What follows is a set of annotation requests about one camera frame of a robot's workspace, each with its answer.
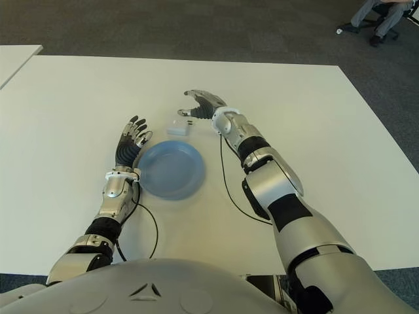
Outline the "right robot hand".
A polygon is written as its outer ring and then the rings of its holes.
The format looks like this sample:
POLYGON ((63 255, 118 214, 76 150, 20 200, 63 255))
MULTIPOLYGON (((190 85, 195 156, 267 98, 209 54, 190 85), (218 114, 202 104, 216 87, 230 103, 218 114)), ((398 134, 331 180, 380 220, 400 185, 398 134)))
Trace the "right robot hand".
POLYGON ((185 96, 191 96, 198 104, 192 109, 179 109, 178 115, 211 120, 219 107, 226 107, 227 104, 217 95, 204 90, 187 90, 185 96))

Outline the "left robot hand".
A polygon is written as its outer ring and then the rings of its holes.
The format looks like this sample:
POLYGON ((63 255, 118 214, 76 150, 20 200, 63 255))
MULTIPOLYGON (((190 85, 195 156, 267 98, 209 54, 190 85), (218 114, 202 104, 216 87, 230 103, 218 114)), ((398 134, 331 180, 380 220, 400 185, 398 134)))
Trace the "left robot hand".
POLYGON ((132 117, 122 130, 116 152, 115 165, 132 167, 141 149, 150 141, 153 132, 145 118, 132 117))

